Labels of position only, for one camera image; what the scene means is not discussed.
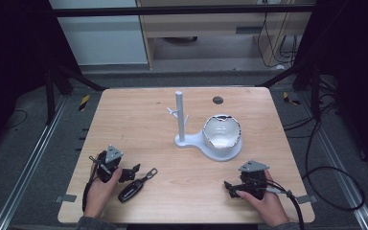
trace wrist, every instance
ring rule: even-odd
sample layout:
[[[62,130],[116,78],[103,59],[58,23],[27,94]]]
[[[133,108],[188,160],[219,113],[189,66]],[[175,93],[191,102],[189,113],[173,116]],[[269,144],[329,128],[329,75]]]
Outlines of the wrist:
[[[288,224],[290,224],[290,221],[289,220],[285,220],[283,222],[276,222],[275,224],[272,224],[270,227],[277,229],[277,228],[280,228],[281,226],[288,225]]]
[[[85,212],[83,212],[82,216],[86,218],[99,219],[101,217],[101,213],[85,209]]]
[[[265,222],[268,226],[274,228],[289,223],[289,218],[287,216],[281,217],[281,215],[279,215],[276,218],[269,218]]]

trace car key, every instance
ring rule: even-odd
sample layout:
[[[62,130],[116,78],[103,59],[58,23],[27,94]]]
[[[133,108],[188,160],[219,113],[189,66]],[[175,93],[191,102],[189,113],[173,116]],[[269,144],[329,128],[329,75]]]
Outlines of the car key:
[[[119,201],[124,203],[124,202],[128,201],[129,199],[131,199],[133,196],[135,196],[137,193],[139,193],[139,191],[143,188],[143,185],[145,184],[145,182],[148,179],[154,177],[156,174],[157,174],[157,169],[153,168],[142,179],[137,179],[137,180],[134,180],[133,182],[131,182],[118,195]]]

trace black cable on floor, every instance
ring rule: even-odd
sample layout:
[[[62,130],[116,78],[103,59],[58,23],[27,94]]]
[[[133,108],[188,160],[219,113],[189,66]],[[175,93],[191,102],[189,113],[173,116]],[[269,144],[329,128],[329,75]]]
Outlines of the black cable on floor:
[[[320,122],[316,122],[315,125],[314,125],[314,128],[311,132],[311,135],[310,135],[310,139],[309,139],[309,143],[308,143],[308,146],[307,146],[307,151],[306,151],[306,158],[305,158],[305,168],[306,168],[306,174],[302,176],[303,179],[307,179],[311,188],[313,189],[313,191],[319,196],[321,197],[326,203],[328,203],[329,205],[333,206],[334,208],[338,209],[338,210],[342,210],[342,211],[345,211],[345,212],[352,212],[354,210],[357,210],[359,208],[361,208],[363,205],[364,205],[364,202],[365,202],[365,193],[363,192],[363,190],[360,188],[360,185],[359,183],[352,177],[350,176],[347,172],[344,172],[342,171],[341,169],[338,169],[338,168],[335,168],[335,167],[331,167],[331,166],[321,166],[321,167],[316,167],[312,170],[309,171],[309,152],[310,152],[310,148],[311,148],[311,143],[312,143],[312,139],[313,139],[313,136],[315,134],[315,131],[319,128],[320,126]],[[357,189],[359,190],[359,193],[362,197],[362,200],[360,201],[360,203],[356,206],[356,207],[342,207],[342,206],[339,206],[337,204],[334,204],[332,202],[330,202],[328,199],[326,199],[325,197],[323,197],[319,192],[318,190],[316,190],[316,188],[312,185],[312,181],[311,181],[311,178],[310,178],[310,175],[314,172],[317,172],[317,171],[321,171],[321,170],[335,170],[335,171],[338,171],[340,173],[343,173],[345,174],[346,176],[348,176],[350,179],[352,179],[352,181],[355,183],[355,186],[357,187]]]
[[[25,110],[22,110],[22,109],[16,109],[14,112],[22,112],[25,117],[23,118],[22,121],[18,122],[17,124],[15,125],[12,125],[12,126],[5,126],[5,128],[13,128],[13,127],[18,127],[20,126],[22,123],[24,123],[26,121],[26,119],[28,119],[28,112],[26,112]]]
[[[326,106],[324,106],[323,108],[321,108],[320,112],[321,112],[321,114],[324,114],[324,111],[326,111],[327,109],[332,109],[332,108],[334,108],[334,103],[329,103]],[[310,121],[312,121],[314,119],[315,118],[311,116],[311,117],[299,120],[297,122],[293,122],[293,123],[290,123],[290,124],[287,124],[287,125],[283,125],[284,131],[290,131],[290,130],[296,129],[298,127],[303,127],[304,125],[308,124]]]
[[[295,56],[297,55],[297,35],[293,36],[291,51],[283,51],[283,46],[285,45],[286,39],[287,39],[287,36],[285,35],[280,44],[279,54],[283,58],[288,58],[288,63],[291,66],[294,63]]]
[[[265,63],[265,59],[264,59],[264,57],[263,57],[262,50],[260,49],[260,37],[261,37],[262,31],[263,31],[264,29],[265,29],[265,33],[266,33],[266,35],[267,35],[268,44],[270,45],[270,51],[271,51],[271,54],[273,55],[274,59],[275,59],[276,61],[278,61],[278,63],[277,63],[277,64],[275,64],[275,65],[268,65],[268,64],[266,64],[266,63]],[[287,63],[286,61],[282,61],[282,60],[277,59],[277,58],[276,58],[276,55],[274,54],[273,45],[271,44],[270,36],[268,35],[268,30],[267,30],[267,12],[264,14],[264,22],[263,22],[263,25],[262,25],[262,29],[261,29],[261,30],[260,30],[260,32],[259,32],[257,42],[258,42],[258,49],[259,49],[259,53],[260,53],[260,55],[261,55],[261,57],[262,57],[262,60],[263,60],[263,63],[264,63],[264,66],[265,66],[265,67],[275,67],[275,66],[277,66],[277,65],[279,65],[279,64]]]

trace sleeve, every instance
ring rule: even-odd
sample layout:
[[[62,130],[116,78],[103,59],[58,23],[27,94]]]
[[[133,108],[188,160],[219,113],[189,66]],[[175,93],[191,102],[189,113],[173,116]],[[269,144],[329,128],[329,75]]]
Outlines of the sleeve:
[[[273,230],[300,230],[300,227],[298,227],[298,225],[294,222],[288,222],[273,227]]]
[[[76,230],[116,230],[116,226],[97,218],[81,217]]]

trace wooden table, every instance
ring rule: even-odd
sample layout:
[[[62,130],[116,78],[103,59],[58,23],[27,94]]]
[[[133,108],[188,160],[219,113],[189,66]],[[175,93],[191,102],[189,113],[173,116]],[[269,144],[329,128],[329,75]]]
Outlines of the wooden table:
[[[228,114],[241,124],[243,140],[240,154],[227,162],[208,159],[196,148],[179,148],[174,137],[177,120],[167,107],[175,109],[175,91],[183,93],[184,113],[189,114],[186,133],[199,132],[215,114]],[[223,98],[222,104],[213,98]],[[271,95],[266,88],[129,88],[103,92],[79,161],[67,190],[75,202],[63,202],[58,214],[61,222],[77,222],[82,215],[81,200],[92,162],[111,144],[124,153],[120,166],[141,164],[136,178],[156,168],[133,199],[121,203],[117,196],[129,183],[117,185],[103,219],[117,223],[258,223],[253,207],[231,198],[223,181],[240,184],[238,167],[248,160],[270,166],[275,181],[296,196],[306,190],[283,131]],[[285,195],[280,199],[292,221],[296,211]],[[314,220],[309,203],[302,204],[305,222]]]

